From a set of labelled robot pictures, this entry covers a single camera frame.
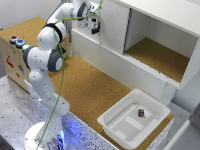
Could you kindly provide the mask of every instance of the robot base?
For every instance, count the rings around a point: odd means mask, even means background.
[[[24,150],[36,150],[38,143],[35,142],[35,137],[37,133],[40,131],[42,126],[44,125],[44,122],[40,122],[38,124],[35,124],[32,126],[25,134],[24,137]],[[49,150],[49,148],[40,146],[37,150]]]

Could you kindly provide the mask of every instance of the robotic arm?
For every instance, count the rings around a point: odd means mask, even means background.
[[[47,24],[37,37],[39,47],[24,46],[22,49],[23,59],[26,66],[31,69],[29,79],[33,89],[40,98],[39,103],[45,104],[49,114],[46,114],[45,123],[35,137],[35,145],[40,145],[40,150],[51,149],[56,145],[55,139],[63,132],[62,116],[68,113],[69,103],[55,93],[55,87],[48,76],[49,72],[57,72],[63,65],[61,52],[56,50],[58,41],[61,43],[66,36],[66,27],[62,23],[63,18],[78,18],[79,27],[91,29],[92,33],[99,32],[100,24],[94,19],[85,18],[84,16],[93,13],[93,16],[98,15],[98,4],[89,0],[74,0],[72,3],[62,4],[48,19]]]

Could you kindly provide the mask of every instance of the green cable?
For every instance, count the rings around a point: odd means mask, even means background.
[[[72,20],[72,19],[82,19],[82,18],[86,18],[86,17],[89,17],[89,16],[95,14],[98,10],[99,10],[99,16],[100,16],[100,9],[101,9],[101,6],[102,6],[103,2],[104,2],[104,0],[101,0],[101,1],[100,1],[99,7],[98,7],[93,13],[91,13],[91,14],[89,14],[89,15],[86,15],[86,16],[84,16],[84,17],[77,17],[77,18],[63,18],[63,19],[60,19],[60,20],[56,21],[55,24],[58,23],[59,21],[62,21],[62,20]],[[48,121],[48,123],[47,123],[47,126],[46,126],[46,128],[45,128],[45,130],[44,130],[44,133],[42,134],[42,138],[41,138],[41,140],[40,140],[40,142],[39,142],[39,144],[38,144],[36,150],[38,150],[38,148],[39,148],[39,146],[40,146],[40,144],[41,144],[41,142],[42,142],[42,140],[43,140],[43,138],[44,138],[44,135],[45,135],[45,133],[46,133],[47,127],[49,126],[49,123],[50,123],[50,121],[51,121],[51,119],[52,119],[52,117],[53,117],[53,114],[54,114],[54,112],[55,112],[55,109],[56,109],[56,107],[57,107],[57,105],[58,105],[58,102],[59,102],[59,99],[60,99],[60,96],[61,96],[61,91],[62,91],[62,86],[63,86],[63,80],[64,80],[64,73],[65,73],[64,57],[63,57],[63,53],[62,53],[62,49],[61,49],[61,46],[60,46],[58,37],[56,36],[56,33],[55,33],[55,30],[54,30],[54,29],[53,29],[53,33],[54,33],[54,36],[56,37],[56,41],[57,41],[57,43],[58,43],[58,47],[59,47],[59,49],[60,49],[60,52],[61,52],[62,58],[63,58],[62,80],[61,80],[61,86],[60,86],[59,96],[58,96],[58,99],[57,99],[57,101],[56,101],[56,105],[54,106],[54,109],[53,109],[53,111],[52,111],[52,113],[51,113],[51,116],[50,116],[50,118],[49,118],[49,121]]]

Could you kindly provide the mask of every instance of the small object in bin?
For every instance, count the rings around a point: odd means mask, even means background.
[[[138,109],[138,116],[144,117],[144,109]]]
[[[25,44],[25,41],[22,39],[19,39],[16,41],[16,47],[19,49],[22,49],[22,46]]]
[[[10,44],[15,44],[18,39],[19,38],[16,35],[11,36],[10,37]]]

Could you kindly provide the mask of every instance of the brown shelf bottom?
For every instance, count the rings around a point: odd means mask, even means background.
[[[190,60],[149,38],[143,39],[125,53],[178,82],[181,82]]]
[[[59,93],[62,71],[49,74],[55,85],[56,93]],[[63,83],[61,95],[70,103],[70,111],[123,150],[105,134],[97,118],[131,92],[131,89],[77,56],[65,61]],[[145,150],[172,119],[173,115],[170,114],[136,150]]]

